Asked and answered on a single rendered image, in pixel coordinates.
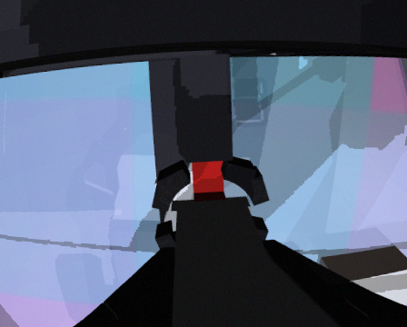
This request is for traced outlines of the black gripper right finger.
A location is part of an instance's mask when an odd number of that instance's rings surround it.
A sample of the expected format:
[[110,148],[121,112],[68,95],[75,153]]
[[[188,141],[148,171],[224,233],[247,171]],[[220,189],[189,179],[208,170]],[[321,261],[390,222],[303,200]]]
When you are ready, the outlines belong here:
[[407,306],[368,291],[276,240],[263,247],[297,327],[407,327]]

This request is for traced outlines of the dark grey box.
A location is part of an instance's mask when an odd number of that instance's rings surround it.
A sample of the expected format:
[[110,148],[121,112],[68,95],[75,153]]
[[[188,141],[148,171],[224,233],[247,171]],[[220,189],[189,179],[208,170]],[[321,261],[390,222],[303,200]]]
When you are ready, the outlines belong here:
[[407,258],[396,246],[326,255],[320,265],[390,301],[407,303]]

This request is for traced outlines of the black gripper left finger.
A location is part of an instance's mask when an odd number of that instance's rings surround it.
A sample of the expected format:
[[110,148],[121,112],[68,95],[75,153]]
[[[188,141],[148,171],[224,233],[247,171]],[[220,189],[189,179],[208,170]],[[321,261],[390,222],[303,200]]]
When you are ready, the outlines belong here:
[[173,327],[175,247],[161,247],[73,327]]

